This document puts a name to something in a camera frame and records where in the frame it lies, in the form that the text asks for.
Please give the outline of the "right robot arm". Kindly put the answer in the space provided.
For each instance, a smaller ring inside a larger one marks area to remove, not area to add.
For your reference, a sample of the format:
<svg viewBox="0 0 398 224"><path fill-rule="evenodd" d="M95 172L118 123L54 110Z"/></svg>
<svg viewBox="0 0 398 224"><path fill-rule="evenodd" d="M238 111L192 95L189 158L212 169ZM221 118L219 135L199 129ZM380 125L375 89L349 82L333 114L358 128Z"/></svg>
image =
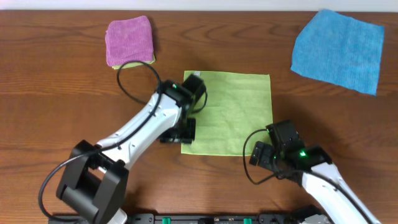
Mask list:
<svg viewBox="0 0 398 224"><path fill-rule="evenodd" d="M301 186L323 208L333 223L379 223L342 178L337 166L320 147L302 143L272 146L258 141L249 164L272 174L253 184L275 177L288 179Z"/></svg>

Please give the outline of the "green microfiber cloth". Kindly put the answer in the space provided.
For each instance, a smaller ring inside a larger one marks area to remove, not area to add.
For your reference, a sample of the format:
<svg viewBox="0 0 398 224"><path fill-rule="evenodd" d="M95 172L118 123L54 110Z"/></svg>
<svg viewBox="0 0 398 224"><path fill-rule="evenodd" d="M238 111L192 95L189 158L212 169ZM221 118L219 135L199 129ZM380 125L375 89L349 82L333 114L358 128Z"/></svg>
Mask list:
<svg viewBox="0 0 398 224"><path fill-rule="evenodd" d="M207 99L200 99L193 115L195 140L181 145L182 154L242 156L246 138L273 123L271 77L216 71L184 71L184 78L204 80Z"/></svg>

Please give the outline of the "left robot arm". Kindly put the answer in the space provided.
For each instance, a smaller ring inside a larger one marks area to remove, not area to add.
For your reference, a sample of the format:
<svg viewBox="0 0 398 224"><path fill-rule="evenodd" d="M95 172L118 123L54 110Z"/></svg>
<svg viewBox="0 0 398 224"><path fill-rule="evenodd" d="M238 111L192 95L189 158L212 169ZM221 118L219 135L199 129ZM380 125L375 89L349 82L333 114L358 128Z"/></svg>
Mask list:
<svg viewBox="0 0 398 224"><path fill-rule="evenodd" d="M202 79L189 77L181 85L167 80L163 93L121 129L92 145L80 141L70 154L56 196L88 223L126 223L122 210L129 170L155 141L190 144L195 120L189 118L206 92Z"/></svg>

